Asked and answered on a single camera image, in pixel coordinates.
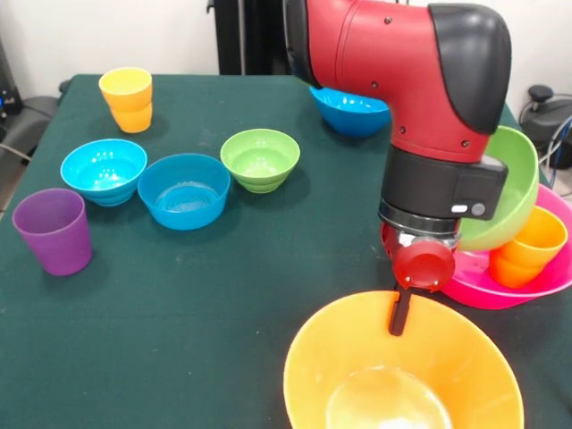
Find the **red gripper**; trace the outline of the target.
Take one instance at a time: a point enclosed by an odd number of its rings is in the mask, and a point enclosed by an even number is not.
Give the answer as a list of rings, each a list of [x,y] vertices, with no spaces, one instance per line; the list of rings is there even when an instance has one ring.
[[[419,235],[388,223],[382,223],[380,237],[396,282],[402,287],[395,290],[388,331],[392,336],[401,336],[411,298],[408,288],[437,291],[452,278],[456,237]]]

